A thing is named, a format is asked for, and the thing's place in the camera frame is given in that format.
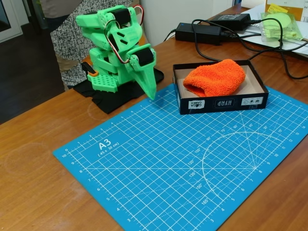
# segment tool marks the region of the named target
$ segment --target wooden table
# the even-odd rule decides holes
[[[235,6],[225,13],[242,12]],[[170,39],[156,46],[157,68],[171,83],[172,65],[204,62],[190,42]],[[219,59],[243,60],[254,53],[239,42],[200,45]],[[295,76],[308,74],[306,61],[287,58]],[[308,81],[291,80],[276,53],[253,65],[266,85],[308,103]],[[69,90],[0,126],[0,231],[119,231],[121,227],[52,156],[52,151],[96,127],[145,97],[110,115]],[[304,139],[256,189],[220,231],[308,230],[308,139]]]

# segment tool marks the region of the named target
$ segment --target yellow sticky note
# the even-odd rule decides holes
[[[268,12],[272,12],[272,11],[288,13],[288,10],[286,10],[285,8],[282,8],[282,7],[280,7],[280,6],[278,6],[278,5],[274,4],[274,3],[272,3],[270,5],[269,10],[268,10]]]

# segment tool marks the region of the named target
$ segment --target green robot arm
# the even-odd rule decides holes
[[[136,45],[142,37],[142,27],[135,9],[115,6],[77,16],[76,21],[83,35],[97,46],[90,50],[93,69],[98,73],[88,75],[93,88],[116,92],[118,86],[136,81],[154,99],[156,53],[150,44]]]

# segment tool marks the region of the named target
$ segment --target power adapter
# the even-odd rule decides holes
[[[197,42],[219,45],[221,41],[221,27],[194,24]],[[195,42],[192,24],[180,23],[175,31],[175,39],[179,41]]]
[[[219,14],[215,16],[210,22],[224,26],[231,30],[243,31],[249,26],[247,21],[250,21],[250,14]]]

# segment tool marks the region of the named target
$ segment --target doorway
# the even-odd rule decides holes
[[[11,0],[0,0],[0,42],[22,34]]]

